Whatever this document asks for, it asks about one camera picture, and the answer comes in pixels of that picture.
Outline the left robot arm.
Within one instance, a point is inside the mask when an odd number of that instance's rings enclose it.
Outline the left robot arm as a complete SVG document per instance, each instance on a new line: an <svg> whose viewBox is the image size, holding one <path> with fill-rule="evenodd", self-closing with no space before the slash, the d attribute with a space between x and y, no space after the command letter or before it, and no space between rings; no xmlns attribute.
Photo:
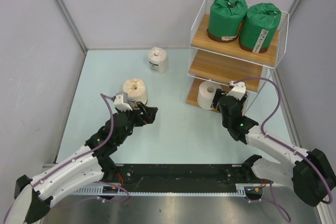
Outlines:
<svg viewBox="0 0 336 224"><path fill-rule="evenodd" d="M91 183L110 182L115 178L116 165L110 158L135 127L152 124L157 107L136 102L136 106L122 111L116 106L106 121L83 146L61 163L34 177L21 176L16 181L14 198L26 187L31 188L29 201L19 214L19 223L34 223L47 215L50 209L77 189Z"/></svg>

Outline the unwrapped white paper roll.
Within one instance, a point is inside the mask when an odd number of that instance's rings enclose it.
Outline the unwrapped white paper roll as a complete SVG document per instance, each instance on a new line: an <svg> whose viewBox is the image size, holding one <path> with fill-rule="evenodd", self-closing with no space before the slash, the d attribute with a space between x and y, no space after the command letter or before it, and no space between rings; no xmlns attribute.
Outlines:
<svg viewBox="0 0 336 224"><path fill-rule="evenodd" d="M212 103L217 89L222 89L218 83L204 81L199 85L197 103L205 110L212 110Z"/></svg>

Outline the cream cartoon roll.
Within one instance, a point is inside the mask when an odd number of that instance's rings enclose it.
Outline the cream cartoon roll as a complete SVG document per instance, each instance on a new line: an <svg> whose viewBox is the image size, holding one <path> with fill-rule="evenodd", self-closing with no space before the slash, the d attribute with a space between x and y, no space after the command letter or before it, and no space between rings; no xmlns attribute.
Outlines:
<svg viewBox="0 0 336 224"><path fill-rule="evenodd" d="M128 94L129 101L147 104L148 94L145 83L142 79L127 80L123 84L123 92Z"/></svg>

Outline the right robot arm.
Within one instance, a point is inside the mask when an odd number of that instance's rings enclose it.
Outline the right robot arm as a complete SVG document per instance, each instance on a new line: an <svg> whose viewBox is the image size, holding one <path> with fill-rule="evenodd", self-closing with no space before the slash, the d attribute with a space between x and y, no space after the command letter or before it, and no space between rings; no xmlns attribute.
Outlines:
<svg viewBox="0 0 336 224"><path fill-rule="evenodd" d="M266 179L292 189L307 205L332 203L335 173L324 152L290 145L269 135L258 122L242 114L246 95L216 89L211 106L222 115L222 125L235 141L255 147L276 161L253 156L242 169L243 179L254 183Z"/></svg>

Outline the green paper roll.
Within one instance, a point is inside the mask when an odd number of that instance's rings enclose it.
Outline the green paper roll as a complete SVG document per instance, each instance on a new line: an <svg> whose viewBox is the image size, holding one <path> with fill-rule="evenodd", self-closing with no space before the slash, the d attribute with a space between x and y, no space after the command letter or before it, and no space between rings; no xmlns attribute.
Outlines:
<svg viewBox="0 0 336 224"><path fill-rule="evenodd" d="M247 10L245 0L214 0L209 14L208 37L221 43L235 41Z"/></svg>

